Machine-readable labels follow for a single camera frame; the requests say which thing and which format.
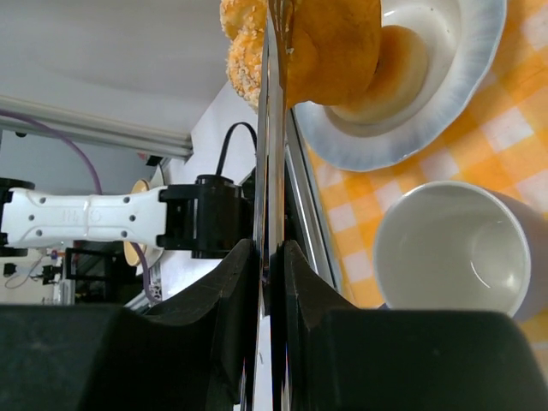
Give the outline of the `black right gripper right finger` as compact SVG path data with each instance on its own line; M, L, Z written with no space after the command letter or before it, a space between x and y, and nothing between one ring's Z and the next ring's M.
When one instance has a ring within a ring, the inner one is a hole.
M284 247L293 410L544 410L526 338L488 312L359 309Z

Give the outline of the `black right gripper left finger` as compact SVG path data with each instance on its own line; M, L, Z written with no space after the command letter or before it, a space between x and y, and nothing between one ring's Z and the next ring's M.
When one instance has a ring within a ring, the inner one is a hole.
M4 410L249 410L258 323L253 244L139 314L1 308Z

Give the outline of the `metal tongs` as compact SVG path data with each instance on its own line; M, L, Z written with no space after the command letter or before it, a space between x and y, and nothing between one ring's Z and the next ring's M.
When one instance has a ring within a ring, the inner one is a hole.
M256 245L260 296L271 321L271 398L274 410L290 410L284 276L285 138L287 61L292 46L293 1L268 1L259 93L256 164Z

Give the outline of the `ring donut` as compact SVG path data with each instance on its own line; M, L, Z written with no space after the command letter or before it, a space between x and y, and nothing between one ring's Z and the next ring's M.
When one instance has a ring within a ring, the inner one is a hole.
M429 56L415 31L382 23L379 1L293 1L288 6L286 105L311 102L347 122L382 122L406 109Z

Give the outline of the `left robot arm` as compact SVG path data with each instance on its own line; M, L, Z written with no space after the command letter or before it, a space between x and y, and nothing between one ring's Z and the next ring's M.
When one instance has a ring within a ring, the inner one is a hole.
M63 241L127 241L223 258L253 233L253 202L240 186L216 175L193 184L143 193L62 196L31 182L1 180L1 255L24 257L30 248Z

